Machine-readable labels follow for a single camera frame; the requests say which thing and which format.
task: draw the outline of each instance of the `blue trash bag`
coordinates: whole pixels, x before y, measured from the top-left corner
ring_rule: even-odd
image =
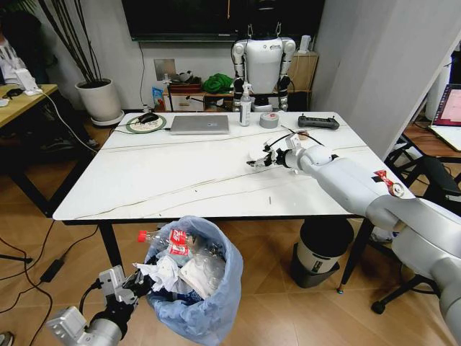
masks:
[[[165,225],[161,236],[168,236],[171,229],[180,229],[202,236],[223,245],[226,261],[224,277],[213,295],[204,301],[187,306],[181,301],[164,301],[156,293],[148,295],[149,305],[157,318],[177,334],[202,345],[219,345],[232,329],[241,297],[243,259],[237,248],[214,224],[203,218],[185,216]],[[155,256],[151,246],[145,262]]]

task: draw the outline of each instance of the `monitor screen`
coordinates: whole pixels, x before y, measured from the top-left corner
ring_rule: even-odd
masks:
[[[461,84],[446,86],[434,125],[461,126]]]
[[[299,40],[318,31],[324,0],[274,1],[281,36]],[[254,0],[122,0],[133,40],[234,41],[246,38]]]

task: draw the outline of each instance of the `black cylindrical bin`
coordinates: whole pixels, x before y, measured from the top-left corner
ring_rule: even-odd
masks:
[[[300,287],[313,287],[339,270],[338,259],[354,239],[354,229],[344,217],[305,220],[295,244],[291,276]]]

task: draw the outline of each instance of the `bottle label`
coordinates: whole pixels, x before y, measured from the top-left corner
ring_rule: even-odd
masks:
[[[187,240],[187,234],[184,231],[180,231],[179,229],[172,229],[170,231],[169,241],[172,244],[185,246]]]
[[[170,254],[179,254],[179,255],[182,255],[182,256],[187,256],[189,254],[189,247],[176,245],[176,244],[170,244],[169,253]]]
[[[251,102],[241,104],[240,124],[243,126],[250,125]]]

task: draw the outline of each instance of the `white wall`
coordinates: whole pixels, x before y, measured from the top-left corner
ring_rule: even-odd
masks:
[[[68,3],[72,9],[73,1],[68,0]],[[123,108],[141,108],[139,87],[142,60],[138,43],[130,38],[121,0],[83,1],[83,5],[86,24],[103,76],[115,81]],[[58,66],[49,70],[50,77],[58,83],[62,93],[79,106],[73,86],[83,78],[67,50],[54,35],[40,7],[36,15],[43,23],[48,41],[60,61]],[[153,105],[152,86],[164,87],[156,81],[154,58],[174,58],[178,73],[192,70],[195,76],[203,80],[218,72],[233,76],[230,43],[142,43],[142,47],[146,62],[143,98],[150,105]]]
[[[313,109],[338,112],[384,157],[460,32],[459,0],[327,0]]]

